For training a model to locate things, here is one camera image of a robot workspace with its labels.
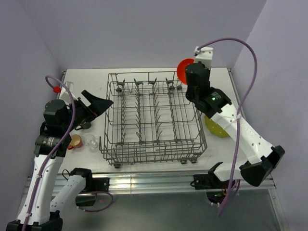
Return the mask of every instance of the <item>cable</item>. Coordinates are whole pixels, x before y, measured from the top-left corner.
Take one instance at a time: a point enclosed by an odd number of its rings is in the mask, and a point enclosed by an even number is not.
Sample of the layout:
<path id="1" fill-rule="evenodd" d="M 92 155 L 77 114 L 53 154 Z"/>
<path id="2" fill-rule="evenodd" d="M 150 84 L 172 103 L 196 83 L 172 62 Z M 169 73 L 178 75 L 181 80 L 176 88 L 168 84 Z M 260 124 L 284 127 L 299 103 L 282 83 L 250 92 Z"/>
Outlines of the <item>cable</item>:
<path id="1" fill-rule="evenodd" d="M 62 176 L 63 176 L 66 180 L 68 180 L 68 178 L 66 178 L 65 175 L 64 175 L 64 171 L 66 171 L 66 172 L 68 173 L 69 176 L 70 176 L 70 173 L 69 173 L 69 171 L 68 171 L 67 169 L 63 169 L 63 171 L 62 171 Z"/>
<path id="2" fill-rule="evenodd" d="M 67 128 L 67 131 L 65 132 L 65 134 L 62 136 L 62 138 L 59 140 L 59 142 L 54 146 L 54 148 L 50 151 L 50 153 L 46 156 L 45 160 L 43 161 L 42 163 L 42 166 L 41 168 L 39 169 L 39 173 L 38 173 L 38 176 L 42 176 L 42 173 L 44 171 L 44 168 L 45 166 L 47 165 L 48 161 L 50 160 L 50 157 L 51 155 L 58 149 L 58 147 L 62 144 L 62 142 L 66 139 L 66 137 L 68 136 L 69 132 L 71 131 L 72 127 L 73 127 L 73 124 L 74 124 L 74 120 L 75 120 L 75 114 L 76 114 L 76 109 L 75 109 L 75 103 L 74 103 L 74 98 L 72 96 L 72 93 L 70 92 L 70 90 L 68 89 L 68 87 L 60 80 L 58 80 L 57 78 L 55 77 L 52 77 L 52 76 L 45 76 L 45 80 L 47 82 L 47 84 L 49 86 L 51 86 L 51 88 L 54 88 L 54 86 L 49 82 L 49 78 L 57 81 L 58 83 L 60 83 L 60 85 L 67 91 L 68 95 L 69 95 L 69 98 L 71 100 L 71 104 L 72 104 L 72 119 L 71 119 L 71 122 Z M 36 179 L 35 183 L 34 183 L 34 188 L 33 188 L 33 191 L 32 191 L 32 194 L 31 194 L 31 198 L 30 198 L 30 202 L 29 202 L 29 206 L 28 206 L 28 210 L 27 210 L 27 214 L 29 214 L 29 216 L 27 216 L 25 218 L 25 221 L 24 221 L 24 224 L 23 224 L 23 228 L 22 228 L 22 231 L 25 231 L 26 230 L 26 226 L 29 222 L 29 219 L 30 219 L 30 214 L 31 214 L 31 211 L 32 211 L 32 207 L 33 207 L 33 204 L 34 204 L 34 200 L 35 200 L 35 196 L 37 194 L 37 191 L 38 191 L 38 187 L 39 187 L 39 181 L 40 181 L 40 177 Z"/>
<path id="3" fill-rule="evenodd" d="M 114 202 L 114 196 L 112 196 L 112 194 L 109 193 L 109 192 L 98 191 L 98 192 L 86 192 L 86 193 L 90 193 L 90 194 L 100 194 L 100 193 L 102 193 L 102 194 L 107 194 L 107 195 L 109 195 L 109 196 L 111 197 L 111 202 L 110 202 L 107 206 L 105 206 L 104 208 L 97 209 L 97 210 L 87 210 L 87 209 L 78 207 L 80 210 L 82 210 L 82 211 L 84 211 L 84 212 L 88 212 L 88 213 L 97 213 L 97 212 L 101 212 L 101 211 L 103 211 L 103 210 L 109 208 L 109 207 L 112 205 L 112 203 Z"/>
<path id="4" fill-rule="evenodd" d="M 240 105 L 239 105 L 239 107 L 237 109 L 237 112 L 236 112 L 236 114 L 238 115 L 241 112 L 241 108 L 243 106 L 243 103 L 245 102 L 245 100 L 246 100 L 246 98 L 247 98 L 251 88 L 253 87 L 253 85 L 255 83 L 255 80 L 256 80 L 256 76 L 257 76 L 257 57 L 256 57 L 256 54 L 255 54 L 254 50 L 246 42 L 244 42 L 244 41 L 242 41 L 240 39 L 237 39 L 237 38 L 221 38 L 221 39 L 217 39 L 217 40 L 208 42 L 208 43 L 200 46 L 198 48 L 198 50 L 200 50 L 203 47 L 207 47 L 208 45 L 211 45 L 213 43 L 220 42 L 220 41 L 227 41 L 227 40 L 236 41 L 236 42 L 239 42 L 239 43 L 243 44 L 244 46 L 246 46 L 249 49 L 249 51 L 251 52 L 251 54 L 253 56 L 253 59 L 254 59 L 254 62 L 255 62 L 254 74 L 253 74 L 251 83 L 250 83 L 250 85 L 249 85 L 249 87 L 248 87 L 244 97 L 240 101 Z M 228 199 L 229 199 L 229 195 L 232 192 L 231 188 L 232 188 L 232 182 L 233 182 L 233 176 L 234 176 L 234 170 L 235 170 L 237 154 L 238 154 L 238 151 L 239 151 L 240 134 L 241 134 L 241 132 L 240 132 L 241 127 L 240 127 L 239 119 L 236 120 L 236 125 L 237 125 L 237 132 L 236 132 L 235 150 L 234 150 L 233 162 L 232 162 L 232 167 L 231 167 L 231 172 L 230 172 L 230 179 L 229 179 L 229 184 L 228 184 L 228 189 L 227 189 L 227 195 L 226 195 L 225 199 L 223 200 L 221 206 L 219 207 L 218 216 L 220 216 L 223 213 L 223 211 L 224 211 L 224 209 L 225 209 L 225 207 L 227 205 L 227 202 L 228 202 Z"/>

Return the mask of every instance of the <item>rack wheel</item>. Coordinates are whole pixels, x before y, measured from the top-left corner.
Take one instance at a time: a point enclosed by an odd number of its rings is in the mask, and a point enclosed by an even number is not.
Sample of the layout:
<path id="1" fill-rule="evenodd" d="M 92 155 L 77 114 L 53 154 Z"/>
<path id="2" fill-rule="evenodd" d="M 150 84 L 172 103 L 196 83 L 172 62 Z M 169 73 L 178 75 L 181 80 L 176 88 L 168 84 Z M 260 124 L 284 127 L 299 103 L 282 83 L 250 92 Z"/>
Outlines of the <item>rack wheel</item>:
<path id="1" fill-rule="evenodd" d="M 116 169 L 119 169 L 119 168 L 121 168 L 121 164 L 114 164 L 114 167 L 115 167 Z"/>
<path id="2" fill-rule="evenodd" d="M 191 159 L 191 163 L 192 163 L 192 164 L 197 163 L 197 158 Z"/>
<path id="3" fill-rule="evenodd" d="M 186 164 L 186 163 L 187 163 L 187 160 L 185 160 L 185 159 L 181 159 L 181 160 L 180 160 L 180 163 L 184 165 L 184 164 Z"/>

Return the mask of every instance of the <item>brown mug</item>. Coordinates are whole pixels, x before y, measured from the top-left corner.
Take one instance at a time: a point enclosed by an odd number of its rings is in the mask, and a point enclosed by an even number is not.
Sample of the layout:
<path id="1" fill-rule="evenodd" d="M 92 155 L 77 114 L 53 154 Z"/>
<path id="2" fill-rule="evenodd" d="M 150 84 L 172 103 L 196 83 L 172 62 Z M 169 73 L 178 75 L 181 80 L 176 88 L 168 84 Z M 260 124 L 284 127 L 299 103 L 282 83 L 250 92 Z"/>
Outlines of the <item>brown mug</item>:
<path id="1" fill-rule="evenodd" d="M 72 140 L 69 143 L 67 149 L 72 150 L 73 148 L 80 148 L 82 146 L 82 139 L 79 135 L 72 135 Z"/>

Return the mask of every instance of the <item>white table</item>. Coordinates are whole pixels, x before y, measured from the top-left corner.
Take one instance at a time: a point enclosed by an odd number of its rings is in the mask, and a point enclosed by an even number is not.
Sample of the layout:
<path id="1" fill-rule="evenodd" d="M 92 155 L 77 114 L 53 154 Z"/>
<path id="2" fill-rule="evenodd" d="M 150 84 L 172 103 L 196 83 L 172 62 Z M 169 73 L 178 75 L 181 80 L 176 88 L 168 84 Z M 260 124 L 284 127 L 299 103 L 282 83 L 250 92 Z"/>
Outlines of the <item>white table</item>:
<path id="1" fill-rule="evenodd" d="M 143 72 L 143 71 L 174 71 L 175 68 L 133 68 L 133 69 L 76 69 L 67 70 L 63 79 L 64 82 L 71 82 L 71 90 L 75 96 L 81 97 L 82 101 L 88 105 L 88 101 L 81 95 L 83 90 L 87 90 L 93 95 L 106 98 L 106 83 L 109 73 L 121 73 L 121 72 Z M 213 87 L 223 90 L 232 102 L 237 106 L 237 98 L 234 86 L 229 76 L 227 68 L 212 68 L 211 85 Z M 72 131 L 71 134 L 93 134 L 97 141 L 99 136 L 103 137 L 104 131 L 104 115 L 95 119 L 92 122 L 92 126 L 88 130 Z M 93 173 L 112 173 L 112 172 L 162 172 L 162 171 L 189 171 L 189 170 L 209 170 L 217 162 L 231 162 L 233 158 L 233 152 L 235 142 L 231 138 L 219 138 L 211 134 L 204 125 L 205 137 L 208 148 L 198 158 L 196 164 L 188 162 L 185 165 L 179 162 L 168 163 L 148 163 L 148 164 L 135 164 L 135 165 L 123 165 L 120 169 L 115 169 L 109 165 L 103 159 L 103 155 L 97 149 L 92 152 L 88 147 L 82 147 L 79 149 L 66 152 L 66 157 L 59 170 L 59 173 L 63 169 L 73 170 L 75 167 L 89 168 Z M 245 159 L 245 155 L 242 151 L 239 152 L 238 160 Z"/>

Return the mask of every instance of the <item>dish rack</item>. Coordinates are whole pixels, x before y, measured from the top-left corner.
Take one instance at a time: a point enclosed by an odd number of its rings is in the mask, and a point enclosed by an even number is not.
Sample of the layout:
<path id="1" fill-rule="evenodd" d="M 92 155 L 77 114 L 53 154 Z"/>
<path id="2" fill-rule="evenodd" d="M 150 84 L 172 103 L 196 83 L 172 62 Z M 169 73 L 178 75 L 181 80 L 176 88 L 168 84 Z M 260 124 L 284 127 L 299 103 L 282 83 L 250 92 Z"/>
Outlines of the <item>dish rack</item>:
<path id="1" fill-rule="evenodd" d="M 176 73 L 110 73 L 105 130 L 99 149 L 110 165 L 187 161 L 206 150 L 201 113 L 185 97 Z"/>

